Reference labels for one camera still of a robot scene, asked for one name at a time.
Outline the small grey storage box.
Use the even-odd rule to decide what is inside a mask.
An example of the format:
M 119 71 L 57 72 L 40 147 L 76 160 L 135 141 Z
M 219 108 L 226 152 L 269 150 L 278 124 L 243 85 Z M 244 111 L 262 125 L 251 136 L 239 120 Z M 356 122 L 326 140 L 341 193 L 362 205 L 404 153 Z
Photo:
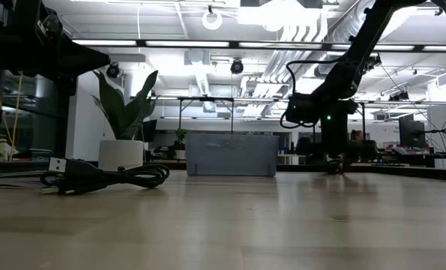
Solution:
M 28 150 L 31 161 L 48 162 L 52 156 L 52 152 L 49 149 L 30 148 Z

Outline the white round plant pot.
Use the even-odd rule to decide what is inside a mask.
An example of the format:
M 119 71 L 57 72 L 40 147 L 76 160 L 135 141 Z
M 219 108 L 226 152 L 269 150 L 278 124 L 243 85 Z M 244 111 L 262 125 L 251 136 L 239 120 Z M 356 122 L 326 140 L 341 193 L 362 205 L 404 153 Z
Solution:
M 138 140 L 101 140 L 98 168 L 117 171 L 119 167 L 131 169 L 143 165 L 144 144 Z

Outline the black office chair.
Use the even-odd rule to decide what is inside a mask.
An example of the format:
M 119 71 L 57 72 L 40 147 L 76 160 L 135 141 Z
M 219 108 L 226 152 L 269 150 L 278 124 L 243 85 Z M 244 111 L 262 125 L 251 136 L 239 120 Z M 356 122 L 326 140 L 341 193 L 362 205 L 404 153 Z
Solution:
M 297 155 L 307 156 L 310 155 L 313 151 L 313 143 L 309 137 L 301 136 L 298 138 L 295 147 L 295 153 Z

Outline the large green leafy plant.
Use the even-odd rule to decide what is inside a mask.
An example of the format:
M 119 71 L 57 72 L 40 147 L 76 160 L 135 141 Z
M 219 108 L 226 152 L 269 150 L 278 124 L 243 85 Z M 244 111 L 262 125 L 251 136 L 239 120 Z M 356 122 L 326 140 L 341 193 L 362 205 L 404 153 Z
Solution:
M 157 81 L 158 71 L 148 75 L 141 90 L 129 103 L 124 102 L 124 95 L 108 83 L 105 75 L 99 71 L 93 74 L 99 85 L 99 97 L 92 95 L 95 105 L 106 117 L 117 140 L 132 140 L 143 120 L 153 113 L 156 106 L 159 97 L 152 100 L 149 95 Z

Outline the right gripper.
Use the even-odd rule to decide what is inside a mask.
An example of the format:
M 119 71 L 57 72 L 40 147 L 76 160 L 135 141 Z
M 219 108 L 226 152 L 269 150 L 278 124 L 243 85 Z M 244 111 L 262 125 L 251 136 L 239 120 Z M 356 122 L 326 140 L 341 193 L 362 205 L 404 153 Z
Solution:
M 353 100 L 336 100 L 323 107 L 321 114 L 322 147 L 327 156 L 326 172 L 343 174 L 346 169 L 346 150 L 348 137 L 348 115 L 358 109 Z

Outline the black folding table frame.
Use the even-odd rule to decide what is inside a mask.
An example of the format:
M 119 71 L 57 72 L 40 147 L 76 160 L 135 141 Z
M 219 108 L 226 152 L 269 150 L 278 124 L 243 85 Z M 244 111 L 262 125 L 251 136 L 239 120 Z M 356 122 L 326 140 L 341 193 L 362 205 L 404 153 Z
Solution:
M 183 106 L 184 101 L 189 101 L 187 105 L 190 105 L 194 101 L 200 102 L 221 102 L 228 111 L 231 113 L 231 134 L 234 133 L 234 111 L 235 111 L 235 99 L 233 97 L 210 97 L 207 95 L 199 96 L 199 97 L 177 97 L 179 100 L 179 109 L 178 109 L 178 129 L 181 129 L 182 124 L 182 112 L 185 110 Z

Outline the black computer monitor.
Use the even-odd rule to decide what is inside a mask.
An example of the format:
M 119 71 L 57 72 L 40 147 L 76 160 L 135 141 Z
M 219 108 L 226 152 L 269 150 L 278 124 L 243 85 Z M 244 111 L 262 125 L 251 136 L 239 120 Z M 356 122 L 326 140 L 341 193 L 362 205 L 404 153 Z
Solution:
M 424 123 L 399 119 L 400 145 L 405 148 L 422 149 L 426 147 Z

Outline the small green plant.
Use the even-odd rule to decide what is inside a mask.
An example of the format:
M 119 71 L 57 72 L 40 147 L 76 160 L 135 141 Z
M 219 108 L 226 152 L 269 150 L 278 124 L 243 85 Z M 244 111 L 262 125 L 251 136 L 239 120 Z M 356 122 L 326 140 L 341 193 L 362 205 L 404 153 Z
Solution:
M 185 151 L 185 138 L 187 135 L 187 130 L 179 128 L 175 131 L 177 141 L 174 144 L 175 147 L 175 157 L 178 160 L 186 159 L 186 151 Z

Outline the long ceiling light strip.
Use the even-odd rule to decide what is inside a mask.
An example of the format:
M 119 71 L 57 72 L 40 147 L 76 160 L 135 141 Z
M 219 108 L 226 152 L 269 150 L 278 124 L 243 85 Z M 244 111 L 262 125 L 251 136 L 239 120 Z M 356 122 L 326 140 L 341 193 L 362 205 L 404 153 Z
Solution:
M 343 52 L 351 46 L 348 43 L 282 42 L 282 41 L 222 41 L 222 40 L 101 40 L 73 39 L 73 42 L 87 47 L 137 47 L 137 48 L 215 48 L 228 50 L 305 50 Z M 427 44 L 376 44 L 375 52 L 390 53 L 446 53 L 445 45 Z

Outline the grey plastic bin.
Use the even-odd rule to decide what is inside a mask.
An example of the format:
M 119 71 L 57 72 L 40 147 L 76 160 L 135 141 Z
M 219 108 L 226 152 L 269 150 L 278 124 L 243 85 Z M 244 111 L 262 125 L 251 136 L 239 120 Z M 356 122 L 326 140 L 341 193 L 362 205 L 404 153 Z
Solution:
M 190 176 L 267 176 L 277 171 L 277 136 L 191 133 L 185 139 Z

